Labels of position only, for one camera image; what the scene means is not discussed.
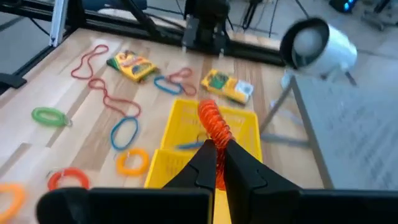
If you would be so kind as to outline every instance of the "orange rubber band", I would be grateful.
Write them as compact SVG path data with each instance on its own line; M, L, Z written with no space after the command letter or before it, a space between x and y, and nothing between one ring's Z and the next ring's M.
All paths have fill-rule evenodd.
M76 179L78 179L80 181L80 184L82 187L84 187L85 189L90 188L90 181L88 180L88 177L86 176L86 174L83 171L81 171L80 169L77 169L74 167L69 167L69 168L66 168L66 169L63 169L61 171L54 173L50 177L49 182L47 183L47 187L49 188L49 190L57 189L58 181L62 177L66 177L66 176L76 177Z
M125 163L126 159L132 155L141 156L142 165L140 166L140 168L127 169L124 167L124 163ZM120 174L138 176L138 175L143 174L148 169L148 165L149 165L149 156L145 150L129 149L127 152L121 153L120 156L118 157L118 159L116 161L116 170Z
M11 206L5 212L0 213L0 223L5 223L21 209L22 204L25 202L26 193L24 188L18 184L0 184L0 193L12 193L14 195L14 201L12 201Z

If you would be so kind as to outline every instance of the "wooden tabletop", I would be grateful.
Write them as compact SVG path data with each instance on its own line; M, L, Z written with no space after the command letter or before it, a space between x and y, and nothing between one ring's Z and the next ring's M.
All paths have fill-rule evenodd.
M263 37L236 34L234 38L278 48L276 41ZM219 105L237 106L200 88L200 80L211 68L252 83L254 94L245 109L254 111L259 122L269 111L270 102L282 91L280 78L284 71L279 67L190 51L182 53L178 47L79 29L24 77L28 80L26 85L0 96L0 184L20 183L28 193L26 203L13 220L15 223L35 223L35 203L48 191L46 176L52 170L80 168L90 178L92 187L142 187L144 184L147 174L126 178L116 173L116 151L110 145L109 132L122 116L104 107L102 91L90 90L87 81L70 76L82 55L98 44L109 46L109 52L91 60L95 76L106 80L110 95L141 105L141 130L132 147L142 147L150 156L160 146L176 96L160 91L152 82L136 84L107 66L105 61L119 51L129 49L147 57L164 75L190 67L194 75L189 81L198 88L193 99L212 98ZM88 74L87 66L79 74ZM40 106L63 111L73 120L73 126L50 128L36 123L30 114ZM127 114L135 113L134 107L120 107ZM284 108L298 114L293 98L287 100ZM133 129L133 125L123 126L116 140L128 141ZM303 127L281 115L273 119L268 131L306 138ZM305 188L322 187L311 149L262 143L262 150L264 163L285 178ZM140 160L135 159L131 165L138 163ZM65 178L61 185L76 184L75 180ZM0 195L0 211L9 206L10 198L6 196Z

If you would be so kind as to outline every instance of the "green rubber band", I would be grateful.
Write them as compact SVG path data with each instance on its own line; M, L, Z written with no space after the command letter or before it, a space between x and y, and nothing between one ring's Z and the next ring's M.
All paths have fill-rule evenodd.
M43 114L53 116L55 119L43 117ZM54 108L40 107L32 111L32 118L40 124L47 126L63 127L72 125L72 121L61 111Z

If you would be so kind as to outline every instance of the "yellow bin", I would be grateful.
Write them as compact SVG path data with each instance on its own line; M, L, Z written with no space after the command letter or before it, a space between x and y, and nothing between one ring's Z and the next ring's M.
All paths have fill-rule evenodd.
M195 100L174 102L160 150L156 150L145 181L147 188L162 188L187 165L195 151L176 151L179 144L192 143L205 133L199 120ZM219 107L238 144L262 162L257 116L251 111ZM231 223L225 191L216 190L214 223Z

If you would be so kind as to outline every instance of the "orange spiral keychain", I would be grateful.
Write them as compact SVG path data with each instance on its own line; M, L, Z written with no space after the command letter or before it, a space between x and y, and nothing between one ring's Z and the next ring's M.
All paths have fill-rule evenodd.
M214 100L202 100L198 106L198 114L202 125L214 140L217 148L216 187L225 190L224 152L228 141L234 137Z

